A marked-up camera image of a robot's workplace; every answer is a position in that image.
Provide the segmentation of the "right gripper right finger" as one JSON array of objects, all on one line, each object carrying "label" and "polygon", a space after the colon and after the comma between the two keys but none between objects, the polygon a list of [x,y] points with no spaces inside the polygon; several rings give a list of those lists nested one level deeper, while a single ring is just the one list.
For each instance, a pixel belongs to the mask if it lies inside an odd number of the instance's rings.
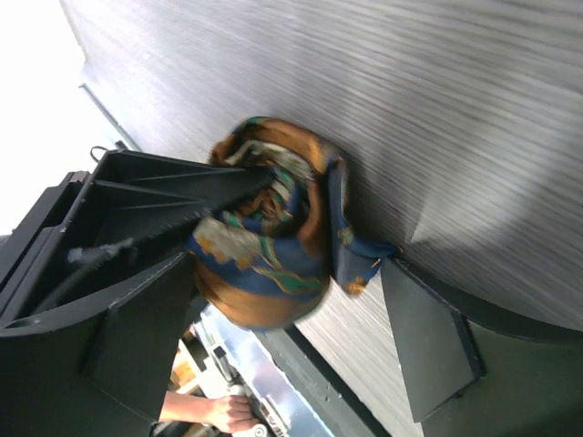
[{"label": "right gripper right finger", "polygon": [[386,260],[384,300],[426,436],[579,436],[582,334]]}]

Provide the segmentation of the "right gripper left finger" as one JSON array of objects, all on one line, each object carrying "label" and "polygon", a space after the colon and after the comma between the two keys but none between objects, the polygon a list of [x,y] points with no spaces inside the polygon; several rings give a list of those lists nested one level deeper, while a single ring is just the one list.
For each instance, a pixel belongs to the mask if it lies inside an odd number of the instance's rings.
[{"label": "right gripper left finger", "polygon": [[147,436],[194,293],[194,260],[133,277],[1,329],[4,436]]}]

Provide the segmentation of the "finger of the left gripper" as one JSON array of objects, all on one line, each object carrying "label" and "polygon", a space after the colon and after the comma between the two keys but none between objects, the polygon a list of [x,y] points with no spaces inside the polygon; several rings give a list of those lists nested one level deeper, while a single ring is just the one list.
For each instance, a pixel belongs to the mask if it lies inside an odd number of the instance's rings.
[{"label": "finger of the left gripper", "polygon": [[204,218],[273,180],[268,169],[110,151],[47,188],[1,248],[1,316],[80,300],[181,249]]}]

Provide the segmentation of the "floral patterned necktie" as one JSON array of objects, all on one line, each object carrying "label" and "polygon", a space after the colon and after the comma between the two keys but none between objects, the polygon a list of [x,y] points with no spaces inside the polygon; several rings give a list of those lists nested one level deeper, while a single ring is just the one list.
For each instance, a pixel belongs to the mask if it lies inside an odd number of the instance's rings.
[{"label": "floral patterned necktie", "polygon": [[210,163],[268,169],[273,181],[203,219],[187,249],[199,292],[233,324],[284,328],[336,283],[358,296],[401,249],[356,236],[346,217],[348,167],[337,146],[273,117],[252,117],[211,151]]}]

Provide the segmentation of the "bare human forearm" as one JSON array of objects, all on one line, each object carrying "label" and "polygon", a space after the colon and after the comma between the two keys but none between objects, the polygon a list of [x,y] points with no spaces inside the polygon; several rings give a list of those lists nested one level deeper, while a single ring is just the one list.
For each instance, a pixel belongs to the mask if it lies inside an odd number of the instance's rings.
[{"label": "bare human forearm", "polygon": [[158,422],[197,422],[210,424],[212,401],[207,398],[167,391]]}]

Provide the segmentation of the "bare human hand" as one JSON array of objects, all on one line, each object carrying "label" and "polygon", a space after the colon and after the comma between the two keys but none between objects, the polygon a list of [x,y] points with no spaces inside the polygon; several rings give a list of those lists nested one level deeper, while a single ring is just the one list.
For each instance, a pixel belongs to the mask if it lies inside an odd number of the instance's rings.
[{"label": "bare human hand", "polygon": [[231,395],[218,399],[205,399],[204,403],[204,422],[222,432],[230,434],[246,432],[259,423],[251,412],[248,399],[244,396]]}]

